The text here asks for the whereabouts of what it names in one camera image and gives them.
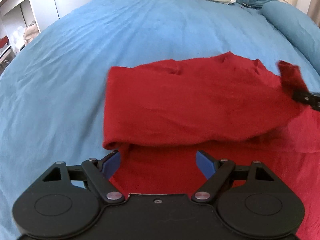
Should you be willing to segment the red knit garment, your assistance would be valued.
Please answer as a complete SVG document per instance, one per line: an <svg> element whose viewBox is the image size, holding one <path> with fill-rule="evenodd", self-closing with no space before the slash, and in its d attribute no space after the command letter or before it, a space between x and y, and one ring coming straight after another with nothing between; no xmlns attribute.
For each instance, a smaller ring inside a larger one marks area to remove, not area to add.
<svg viewBox="0 0 320 240"><path fill-rule="evenodd" d="M239 165L262 161L302 200L301 239L319 239L319 113L292 100L307 91L298 66L227 52L164 60L107 75L103 147L118 149L111 183L123 194L192 194L205 177L196 152Z"/></svg>

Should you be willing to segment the teal bolster pillow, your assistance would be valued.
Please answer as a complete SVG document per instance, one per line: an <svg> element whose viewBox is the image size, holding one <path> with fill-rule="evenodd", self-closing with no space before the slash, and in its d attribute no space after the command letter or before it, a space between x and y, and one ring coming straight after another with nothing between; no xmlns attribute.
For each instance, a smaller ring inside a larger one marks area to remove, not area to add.
<svg viewBox="0 0 320 240"><path fill-rule="evenodd" d="M290 4L267 2L261 14L278 29L319 72L319 27Z"/></svg>

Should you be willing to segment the blue bed cover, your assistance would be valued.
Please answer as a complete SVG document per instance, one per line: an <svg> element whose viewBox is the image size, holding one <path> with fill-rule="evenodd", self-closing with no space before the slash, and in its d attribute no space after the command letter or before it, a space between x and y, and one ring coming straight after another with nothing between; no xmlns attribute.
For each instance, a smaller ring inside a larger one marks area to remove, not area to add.
<svg viewBox="0 0 320 240"><path fill-rule="evenodd" d="M54 22L1 75L1 239L16 239L14 201L53 162L103 157L106 74L231 51L276 72L312 64L257 10L203 0L93 0Z"/></svg>

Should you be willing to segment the beige item under desk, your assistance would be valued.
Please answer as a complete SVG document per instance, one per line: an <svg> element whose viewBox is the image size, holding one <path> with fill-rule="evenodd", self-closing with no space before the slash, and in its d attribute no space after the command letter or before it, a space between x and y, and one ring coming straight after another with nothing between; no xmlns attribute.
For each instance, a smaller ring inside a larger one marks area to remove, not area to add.
<svg viewBox="0 0 320 240"><path fill-rule="evenodd" d="M29 24L24 31L24 45L28 45L34 38L36 38L39 35L39 29L37 27L37 24L35 21L32 21L31 24Z"/></svg>

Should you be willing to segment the white desk shelf unit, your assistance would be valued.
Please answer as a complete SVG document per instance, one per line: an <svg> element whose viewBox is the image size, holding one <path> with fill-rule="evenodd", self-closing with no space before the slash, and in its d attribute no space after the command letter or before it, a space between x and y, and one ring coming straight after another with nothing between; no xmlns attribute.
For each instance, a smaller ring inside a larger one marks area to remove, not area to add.
<svg viewBox="0 0 320 240"><path fill-rule="evenodd" d="M1 23L14 50L23 46L23 32L32 22L42 32L58 19L55 0L1 0Z"/></svg>

